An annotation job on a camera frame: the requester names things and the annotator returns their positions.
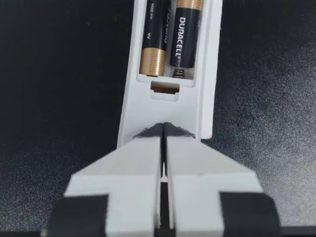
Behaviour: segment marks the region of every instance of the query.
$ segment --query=battery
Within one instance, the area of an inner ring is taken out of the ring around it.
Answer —
[[[163,76],[170,25],[170,0],[148,0],[140,74]]]
[[[193,68],[202,0],[177,0],[170,64],[176,71]]]

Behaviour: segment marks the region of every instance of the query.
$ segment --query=battery compartment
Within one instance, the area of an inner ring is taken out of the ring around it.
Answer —
[[[138,64],[137,64],[137,81],[139,82],[160,82],[165,85],[166,93],[169,91],[168,83],[170,83],[170,88],[173,87],[174,84],[179,84],[180,87],[194,87],[196,84],[196,74],[197,74],[197,58],[199,54],[198,47],[200,45],[200,41],[202,40],[200,37],[200,30],[203,25],[201,25],[201,19],[203,16],[203,10],[204,7],[210,6],[209,4],[210,0],[204,0],[203,1],[203,9],[199,15],[199,30],[198,30],[198,40],[197,40],[197,53],[196,53],[196,62],[195,66],[193,68],[185,69],[185,78],[184,79],[178,79],[173,78],[173,71],[174,67],[170,65],[170,57],[171,57],[171,47],[172,47],[172,39],[173,39],[173,31],[174,31],[174,21],[175,21],[175,13],[176,13],[176,4],[177,0],[171,0],[171,10],[170,10],[170,22],[169,22],[169,36],[168,36],[168,43],[167,43],[167,50],[166,50],[166,63],[164,67],[164,76],[163,77],[153,77],[153,76],[147,76],[139,73],[140,69],[140,63],[141,63],[141,55],[142,55],[142,38],[144,33],[144,25],[145,25],[145,13],[146,13],[146,5],[147,0],[138,0],[143,2],[143,9],[142,9],[142,32],[141,34],[141,40],[139,41],[139,56],[138,56]]]

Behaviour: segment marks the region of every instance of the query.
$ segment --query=dark gray surface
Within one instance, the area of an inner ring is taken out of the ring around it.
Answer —
[[[39,230],[116,147],[132,2],[0,0],[0,230]],[[316,224],[316,2],[224,0],[210,146]]]
[[[211,147],[257,172],[287,226],[316,225],[316,1],[226,0]]]

